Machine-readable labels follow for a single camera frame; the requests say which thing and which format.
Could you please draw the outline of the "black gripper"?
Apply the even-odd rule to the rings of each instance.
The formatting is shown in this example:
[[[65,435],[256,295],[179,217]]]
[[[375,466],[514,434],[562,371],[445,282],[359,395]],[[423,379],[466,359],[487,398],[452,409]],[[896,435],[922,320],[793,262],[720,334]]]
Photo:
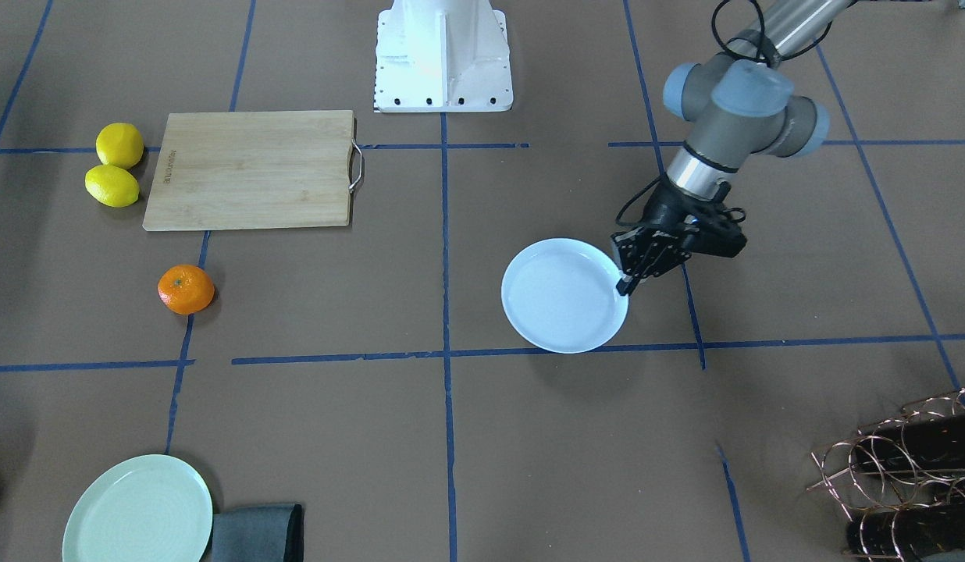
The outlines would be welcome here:
[[[636,193],[618,211],[611,234],[614,259],[621,278],[615,290],[621,297],[636,291],[642,280],[686,263],[693,254],[735,258],[748,241],[740,223],[746,210],[725,205],[732,185],[718,181],[714,198],[703,201],[685,194],[661,175]]]

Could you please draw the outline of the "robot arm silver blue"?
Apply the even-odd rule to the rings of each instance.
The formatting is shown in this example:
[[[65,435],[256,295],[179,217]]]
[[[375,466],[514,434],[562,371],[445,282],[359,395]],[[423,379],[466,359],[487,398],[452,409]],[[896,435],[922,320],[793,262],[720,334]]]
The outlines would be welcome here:
[[[693,255],[733,258],[746,246],[746,213],[725,198],[753,155],[800,157],[817,150],[830,129],[828,110],[796,95],[783,63],[803,56],[828,35],[849,1],[778,1],[755,8],[757,18],[732,39],[714,33],[718,53],[683,64],[664,83],[664,105],[692,124],[671,163],[639,192],[636,221],[615,219],[611,236],[621,270],[617,292],[686,263]]]

